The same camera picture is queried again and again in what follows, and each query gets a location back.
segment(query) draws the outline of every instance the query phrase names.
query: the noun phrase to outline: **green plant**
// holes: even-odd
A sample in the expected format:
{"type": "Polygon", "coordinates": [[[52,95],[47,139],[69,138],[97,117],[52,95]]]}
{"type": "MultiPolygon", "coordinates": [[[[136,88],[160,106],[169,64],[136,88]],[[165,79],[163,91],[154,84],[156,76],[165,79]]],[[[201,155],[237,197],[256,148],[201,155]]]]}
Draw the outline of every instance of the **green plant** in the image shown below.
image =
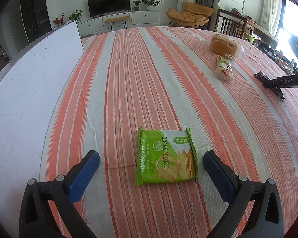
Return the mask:
{"type": "Polygon", "coordinates": [[[153,5],[153,6],[157,6],[159,5],[159,3],[161,3],[162,0],[142,0],[141,3],[143,3],[144,5],[153,5]]]}
{"type": "Polygon", "coordinates": [[[83,15],[83,11],[81,10],[73,11],[69,16],[69,20],[78,20],[82,15],[83,15]]]}
{"type": "Polygon", "coordinates": [[[135,1],[133,1],[133,3],[135,4],[135,6],[139,6],[140,1],[135,0],[135,1]]]}

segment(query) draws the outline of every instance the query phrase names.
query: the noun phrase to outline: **television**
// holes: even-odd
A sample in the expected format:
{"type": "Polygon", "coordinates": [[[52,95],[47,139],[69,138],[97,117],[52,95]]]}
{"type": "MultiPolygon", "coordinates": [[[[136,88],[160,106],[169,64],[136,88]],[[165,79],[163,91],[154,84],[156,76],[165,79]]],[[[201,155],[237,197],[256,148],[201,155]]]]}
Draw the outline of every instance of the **television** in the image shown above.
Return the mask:
{"type": "Polygon", "coordinates": [[[130,9],[129,0],[88,0],[90,16],[130,9]]]}

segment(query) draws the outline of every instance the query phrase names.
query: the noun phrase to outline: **orange lounge chair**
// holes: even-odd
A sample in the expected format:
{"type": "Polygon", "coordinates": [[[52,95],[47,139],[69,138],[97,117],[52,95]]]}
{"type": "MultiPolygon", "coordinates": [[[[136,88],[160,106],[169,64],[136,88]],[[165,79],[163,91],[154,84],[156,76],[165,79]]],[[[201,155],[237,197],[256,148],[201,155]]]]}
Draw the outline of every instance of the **orange lounge chair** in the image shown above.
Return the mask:
{"type": "Polygon", "coordinates": [[[167,10],[167,16],[180,26],[199,28],[209,21],[208,17],[214,12],[213,8],[191,2],[186,2],[185,8],[185,12],[182,14],[169,8],[167,10]]]}

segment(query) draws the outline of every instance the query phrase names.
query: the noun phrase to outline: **green snack package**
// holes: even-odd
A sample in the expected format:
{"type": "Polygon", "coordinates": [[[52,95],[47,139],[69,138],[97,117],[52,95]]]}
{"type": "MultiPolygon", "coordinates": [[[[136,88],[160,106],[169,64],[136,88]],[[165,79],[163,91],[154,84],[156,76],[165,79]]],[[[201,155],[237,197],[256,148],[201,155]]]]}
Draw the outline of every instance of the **green snack package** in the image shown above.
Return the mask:
{"type": "Polygon", "coordinates": [[[194,179],[198,159],[190,128],[185,131],[138,129],[135,185],[194,179]]]}

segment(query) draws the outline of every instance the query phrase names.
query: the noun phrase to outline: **red decoration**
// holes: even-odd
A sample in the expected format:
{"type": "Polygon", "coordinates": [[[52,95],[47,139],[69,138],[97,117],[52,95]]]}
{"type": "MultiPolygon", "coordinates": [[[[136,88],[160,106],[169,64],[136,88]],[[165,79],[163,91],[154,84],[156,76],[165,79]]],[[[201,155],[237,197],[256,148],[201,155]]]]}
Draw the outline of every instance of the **red decoration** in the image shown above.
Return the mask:
{"type": "Polygon", "coordinates": [[[63,25],[63,20],[64,20],[64,13],[61,14],[61,18],[55,17],[55,20],[53,20],[53,23],[55,25],[62,26],[63,25]]]}

